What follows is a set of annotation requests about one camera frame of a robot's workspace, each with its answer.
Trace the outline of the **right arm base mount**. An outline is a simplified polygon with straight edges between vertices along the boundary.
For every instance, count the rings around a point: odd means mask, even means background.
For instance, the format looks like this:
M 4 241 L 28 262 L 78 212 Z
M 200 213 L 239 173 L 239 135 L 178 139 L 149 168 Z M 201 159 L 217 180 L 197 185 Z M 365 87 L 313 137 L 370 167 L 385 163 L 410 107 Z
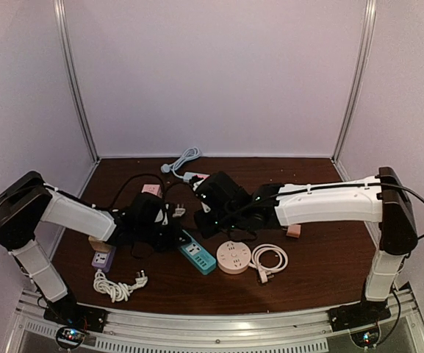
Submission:
M 327 313 L 332 331 L 348 330 L 352 342 L 363 349 L 375 347 L 381 338 L 379 322 L 391 317 L 387 300 L 341 305 L 329 309 Z

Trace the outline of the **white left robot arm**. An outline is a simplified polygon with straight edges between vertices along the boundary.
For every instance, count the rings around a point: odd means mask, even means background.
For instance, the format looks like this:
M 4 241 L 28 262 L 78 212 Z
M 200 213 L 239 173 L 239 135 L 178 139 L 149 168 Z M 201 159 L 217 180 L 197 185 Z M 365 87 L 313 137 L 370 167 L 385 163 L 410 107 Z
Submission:
M 174 210 L 162 197 L 138 193 L 119 210 L 88 204 L 44 182 L 30 171 L 0 194 L 0 245 L 26 270 L 54 315 L 67 327 L 82 320 L 82 310 L 68 298 L 69 288 L 35 239 L 39 223 L 71 229 L 111 246 L 145 243 L 156 252 L 188 243 Z

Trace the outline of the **teal usb power strip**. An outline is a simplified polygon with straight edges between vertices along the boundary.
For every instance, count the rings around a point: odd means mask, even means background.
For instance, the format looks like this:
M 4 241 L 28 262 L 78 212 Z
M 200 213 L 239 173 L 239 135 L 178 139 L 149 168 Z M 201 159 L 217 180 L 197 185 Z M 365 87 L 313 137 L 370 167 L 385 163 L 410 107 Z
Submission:
M 189 232 L 183 230 L 189 243 L 183 243 L 179 247 L 179 251 L 194 265 L 194 267 L 203 275 L 211 274 L 217 266 L 214 256 L 212 256 L 199 242 L 190 235 Z

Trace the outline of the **small pink plug adapter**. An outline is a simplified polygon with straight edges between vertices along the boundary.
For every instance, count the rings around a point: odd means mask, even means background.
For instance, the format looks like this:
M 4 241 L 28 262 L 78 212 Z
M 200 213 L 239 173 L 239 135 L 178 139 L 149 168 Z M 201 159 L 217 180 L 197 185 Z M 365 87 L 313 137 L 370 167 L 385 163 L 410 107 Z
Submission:
M 288 226 L 286 236 L 290 238 L 299 238 L 301 236 L 301 225 L 293 224 Z

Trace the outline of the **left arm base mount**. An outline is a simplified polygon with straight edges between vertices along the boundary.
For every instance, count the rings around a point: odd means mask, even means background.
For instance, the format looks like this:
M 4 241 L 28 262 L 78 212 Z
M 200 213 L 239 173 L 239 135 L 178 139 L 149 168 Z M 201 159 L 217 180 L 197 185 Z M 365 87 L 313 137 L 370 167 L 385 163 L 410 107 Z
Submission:
M 107 319 L 107 311 L 90 307 L 68 299 L 46 302 L 43 317 L 59 324 L 54 334 L 56 344 L 66 351 L 78 349 L 91 333 L 102 333 Z

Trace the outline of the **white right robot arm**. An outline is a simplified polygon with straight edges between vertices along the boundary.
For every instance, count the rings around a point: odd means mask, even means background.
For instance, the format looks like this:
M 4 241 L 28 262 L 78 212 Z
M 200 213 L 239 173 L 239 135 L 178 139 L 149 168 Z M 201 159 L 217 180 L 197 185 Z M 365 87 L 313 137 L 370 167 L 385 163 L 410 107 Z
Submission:
M 401 263 L 422 239 L 410 200 L 416 193 L 403 186 L 390 167 L 349 182 L 266 184 L 253 193 L 222 171 L 193 176 L 190 184 L 202 204 L 194 220 L 204 238 L 220 231 L 255 233 L 314 222 L 377 223 L 381 235 L 365 281 L 364 300 L 353 309 L 358 324 L 369 324 L 381 313 L 381 302 L 388 298 Z

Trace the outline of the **round pink power socket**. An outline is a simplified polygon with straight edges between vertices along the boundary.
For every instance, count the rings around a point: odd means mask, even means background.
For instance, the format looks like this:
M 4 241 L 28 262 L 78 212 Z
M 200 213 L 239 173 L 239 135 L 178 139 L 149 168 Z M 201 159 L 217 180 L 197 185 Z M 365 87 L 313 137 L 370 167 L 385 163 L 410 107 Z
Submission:
M 251 250 L 243 242 L 226 241 L 216 251 L 218 268 L 231 275 L 246 271 L 251 263 Z

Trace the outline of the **pink cube socket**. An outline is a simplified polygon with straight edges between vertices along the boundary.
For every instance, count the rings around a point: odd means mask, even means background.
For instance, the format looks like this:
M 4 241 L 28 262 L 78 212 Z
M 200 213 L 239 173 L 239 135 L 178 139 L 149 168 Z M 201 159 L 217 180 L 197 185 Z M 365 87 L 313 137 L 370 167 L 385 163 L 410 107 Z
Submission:
M 141 192 L 150 193 L 160 198 L 162 197 L 162 187 L 159 184 L 144 184 Z

